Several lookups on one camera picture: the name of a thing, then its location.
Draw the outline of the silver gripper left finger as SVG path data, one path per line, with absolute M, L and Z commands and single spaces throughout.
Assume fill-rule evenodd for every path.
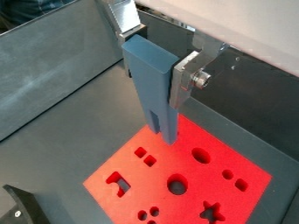
M 140 22 L 135 0 L 104 0 L 104 9 L 120 46 L 136 34 L 147 37 L 147 27 Z

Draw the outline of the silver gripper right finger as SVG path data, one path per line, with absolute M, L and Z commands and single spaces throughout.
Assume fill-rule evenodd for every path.
M 211 75 L 204 72 L 206 66 L 218 58 L 228 44 L 203 32 L 192 36 L 195 49 L 172 68 L 170 106 L 178 109 L 191 96 L 192 88 L 207 87 Z

